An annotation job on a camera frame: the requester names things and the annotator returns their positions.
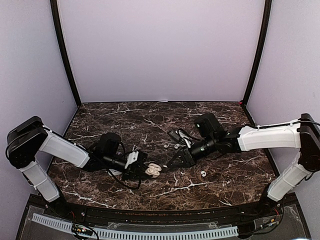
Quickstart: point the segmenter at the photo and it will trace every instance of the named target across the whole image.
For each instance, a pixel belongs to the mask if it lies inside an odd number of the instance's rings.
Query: small black object
[[[211,137],[212,139],[219,139],[226,134],[213,113],[205,113],[199,116],[193,123],[203,138]]]
[[[11,165],[21,169],[35,161],[36,153],[48,136],[42,126],[41,118],[33,116],[9,132],[5,154]]]
[[[300,120],[301,157],[298,164],[315,173],[320,171],[320,130],[311,123],[314,120],[308,113],[302,114]]]
[[[174,130],[168,131],[168,135],[174,140],[175,143],[179,143],[182,138]]]
[[[268,189],[269,189],[270,184],[268,184],[264,190],[263,193],[260,197],[260,200],[255,208],[256,213],[260,216],[267,215],[271,212],[271,209],[273,209],[276,205],[277,202],[270,199],[268,197]]]
[[[190,168],[194,165],[196,165],[196,161],[187,148],[179,150],[166,164],[168,168]]]

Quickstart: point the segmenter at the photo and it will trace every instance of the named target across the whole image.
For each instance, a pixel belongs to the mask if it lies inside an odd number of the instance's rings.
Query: black wire
[[[61,216],[60,214],[58,214],[49,204],[47,204],[47,206],[50,208],[50,210],[51,210],[52,212],[54,212],[54,214],[56,214],[57,216],[59,216],[59,218],[64,219],[64,220],[67,220],[67,221],[71,221],[73,224],[79,224],[79,225],[81,225],[81,226],[85,226],[86,228],[90,229],[90,230],[94,233],[94,235],[96,236],[96,239],[97,239],[97,240],[100,239],[98,233],[97,233],[92,227],[86,226],[86,225],[84,225],[83,223],[80,223],[80,222],[78,222],[78,221],[76,221],[76,220],[67,219],[67,218]]]
[[[187,133],[184,129],[182,129],[182,128],[179,128],[178,129],[178,132],[182,132],[184,135],[186,135],[188,138],[191,138],[191,139],[193,139],[193,140],[196,140],[196,141],[201,141],[201,139],[199,139],[199,138],[196,138],[196,137],[194,137],[194,136],[191,136],[189,133]]]
[[[311,175],[309,177],[305,177],[304,180],[305,181],[309,181],[312,178],[312,176],[314,175],[314,173],[315,172],[312,172]]]

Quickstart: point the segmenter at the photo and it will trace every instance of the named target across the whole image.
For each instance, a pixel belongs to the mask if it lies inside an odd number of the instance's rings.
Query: black metal frame
[[[78,107],[80,107],[82,103],[78,93],[74,75],[71,70],[68,54],[67,54],[64,35],[63,35],[60,17],[59,17],[58,3],[57,3],[57,0],[50,0],[50,3],[51,3],[51,12],[52,12],[52,18],[53,18],[53,23],[55,28],[55,34],[59,44],[60,53],[61,53],[61,57],[64,65],[64,70],[68,78],[75,103]]]
[[[257,202],[246,203],[230,207],[216,207],[203,210],[188,210],[188,211],[138,211],[138,210],[121,210],[102,207],[83,206],[70,203],[70,207],[77,216],[85,213],[82,219],[78,221],[88,226],[95,225],[107,226],[108,223],[124,223],[137,225],[184,225],[196,223],[208,223],[218,221],[219,225],[243,226],[260,218],[260,216],[244,216],[241,212],[248,213],[255,208]],[[295,193],[290,193],[283,198],[284,206],[295,204],[305,235],[310,239],[311,235],[306,223],[306,219],[301,210],[300,204]],[[21,218],[19,230],[16,240],[21,238],[24,223],[30,206],[35,206],[44,209],[44,213],[58,217],[49,208],[46,208],[46,202],[41,196],[31,194]]]
[[[259,40],[256,47],[256,52],[253,60],[249,81],[246,86],[243,100],[241,101],[242,104],[244,104],[245,106],[248,104],[252,89],[254,87],[262,52],[264,49],[267,30],[268,30],[268,24],[269,24],[269,18],[270,18],[270,12],[271,12],[271,4],[272,4],[272,0],[265,0]]]

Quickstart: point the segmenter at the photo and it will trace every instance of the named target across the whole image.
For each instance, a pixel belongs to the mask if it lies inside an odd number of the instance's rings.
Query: black cable
[[[47,204],[47,206],[50,208],[50,210],[51,210],[52,212],[54,212],[54,214],[56,214],[57,216],[59,216],[59,218],[64,219],[64,220],[67,220],[67,221],[71,221],[73,224],[79,224],[79,225],[81,225],[81,226],[84,226],[84,227],[90,229],[90,230],[94,233],[94,235],[96,236],[96,239],[97,239],[97,240],[100,239],[98,233],[97,233],[92,227],[86,226],[86,225],[84,225],[83,223],[80,223],[80,222],[78,222],[78,221],[76,221],[76,220],[67,219],[67,218],[61,216],[60,214],[58,214],[49,204]]]
[[[312,172],[311,175],[309,177],[305,177],[304,180],[305,181],[309,181],[312,178],[312,176],[314,175],[314,173],[315,172]]]

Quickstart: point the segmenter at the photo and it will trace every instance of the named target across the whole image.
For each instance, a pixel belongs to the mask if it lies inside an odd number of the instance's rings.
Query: small white object
[[[134,152],[130,153],[127,160],[126,160],[124,169],[127,169],[130,164],[136,162],[138,160],[138,155],[139,155],[138,151],[134,151]]]
[[[155,164],[155,163],[150,163],[150,164],[148,165],[148,167],[149,167],[150,169],[155,169],[155,170],[157,170],[158,172],[161,172],[161,171],[162,171],[162,168],[161,168],[159,165]]]
[[[152,176],[153,178],[157,178],[160,175],[160,172],[155,170],[155,169],[153,169],[153,168],[147,168],[145,170],[145,173],[150,175],[150,176]]]
[[[189,148],[191,148],[190,141],[189,141],[189,140],[187,140],[187,139],[185,139],[185,138],[184,138],[184,141],[185,141],[185,143],[186,143],[186,145],[187,145],[188,149],[189,149]]]

